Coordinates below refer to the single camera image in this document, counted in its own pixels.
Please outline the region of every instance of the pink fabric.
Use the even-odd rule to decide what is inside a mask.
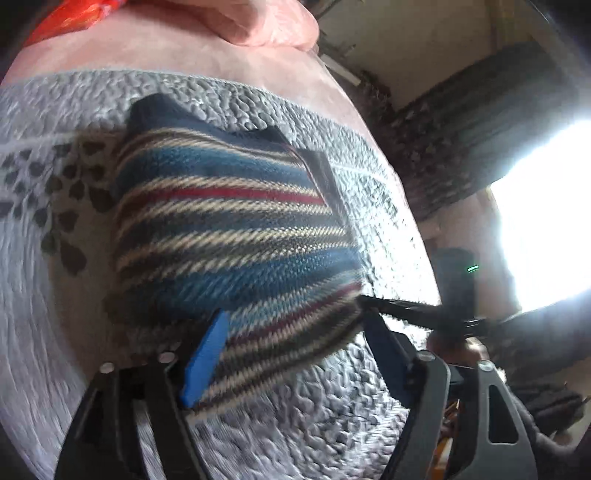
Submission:
[[[2,85],[88,69],[157,70],[246,83],[354,129],[381,154],[353,103],[316,55],[294,47],[237,47],[184,9],[161,4],[128,4],[88,30],[23,49]]]
[[[310,50],[318,22],[297,0],[170,0],[199,7],[199,17],[226,41],[240,46],[290,46]]]

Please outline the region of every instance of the gray quilted blanket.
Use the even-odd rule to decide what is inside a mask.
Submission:
[[[110,150],[134,99],[164,92],[228,129],[277,125],[329,158],[366,272],[365,293],[426,302],[437,291],[400,182],[359,134],[269,92],[223,80],[131,71],[34,78],[0,90],[0,421],[50,479],[98,365],[124,364],[145,332],[121,332],[103,300],[113,277]],[[425,331],[391,320],[420,345]],[[138,406],[137,415],[144,413]],[[362,336],[193,432],[215,479],[376,478],[406,412]],[[162,478],[148,424],[150,475]]]

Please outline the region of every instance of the sunlight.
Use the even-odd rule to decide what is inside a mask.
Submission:
[[[523,310],[591,287],[591,121],[556,135],[491,185]]]

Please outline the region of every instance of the black leaf print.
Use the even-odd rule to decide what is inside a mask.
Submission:
[[[25,193],[26,189],[27,186],[25,185],[25,183],[23,181],[20,181],[14,186],[14,193],[16,193],[17,195],[22,195],[23,193]]]
[[[45,184],[45,193],[51,195],[53,192],[59,192],[64,186],[60,177],[51,175]]]
[[[97,152],[100,152],[105,147],[103,142],[84,142],[82,144],[82,148],[84,149],[84,153],[86,155],[94,155]]]
[[[45,167],[43,165],[43,163],[38,162],[38,161],[32,161],[29,164],[29,173],[31,174],[31,177],[40,177],[41,175],[43,175],[43,171],[45,170]]]
[[[10,213],[12,205],[14,202],[11,200],[0,200],[0,218],[4,218]]]
[[[67,178],[68,180],[74,180],[74,178],[76,178],[76,174],[78,173],[78,166],[71,164],[71,165],[66,165],[64,167],[64,170],[61,172],[61,174]]]
[[[77,220],[78,214],[74,210],[66,210],[57,215],[57,221],[65,232],[71,232],[76,226]]]
[[[102,180],[105,176],[105,168],[103,167],[103,165],[95,165],[89,168],[88,172],[90,173],[90,176],[94,181]]]
[[[41,251],[53,255],[57,251],[56,236],[52,231],[47,232],[41,240]]]
[[[35,210],[35,213],[33,213],[33,221],[39,228],[43,228],[47,223],[47,208],[43,207]]]
[[[14,155],[9,153],[8,155],[6,155],[6,158],[2,162],[2,168],[7,170],[9,168],[12,168],[13,166],[14,166]]]
[[[62,145],[54,145],[53,146],[53,151],[55,152],[57,158],[65,157],[68,153],[70,153],[71,149],[72,149],[71,144],[62,144]]]
[[[4,177],[4,183],[6,185],[13,185],[14,182],[16,182],[17,178],[18,178],[18,170],[14,170],[14,171],[6,174],[6,176]]]
[[[29,208],[29,209],[37,208],[38,204],[39,204],[39,200],[37,199],[37,195],[35,195],[33,192],[31,192],[29,194],[29,197],[27,198],[27,208]]]
[[[70,187],[69,196],[70,198],[76,200],[82,200],[82,198],[84,197],[84,184],[81,180],[78,180],[74,185]]]
[[[16,219],[22,217],[22,203],[19,203],[12,211],[12,216]]]
[[[113,197],[111,196],[109,191],[105,189],[89,187],[88,196],[90,197],[90,202],[92,203],[92,206],[99,213],[108,212],[113,208],[113,205],[115,204],[115,202],[113,201]]]
[[[86,257],[82,250],[63,238],[60,241],[60,258],[64,268],[71,275],[78,275],[86,266]]]

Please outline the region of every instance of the metal screw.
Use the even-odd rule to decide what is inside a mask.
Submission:
[[[102,374],[110,374],[113,370],[115,370],[115,366],[112,362],[105,362],[99,368],[100,373]]]
[[[435,355],[429,350],[419,350],[417,352],[417,358],[423,362],[433,362],[433,360],[435,360]]]
[[[162,352],[160,355],[158,355],[158,362],[161,364],[169,364],[174,360],[174,357],[174,352]]]
[[[478,368],[483,372],[492,372],[495,369],[495,364],[490,360],[479,360]]]

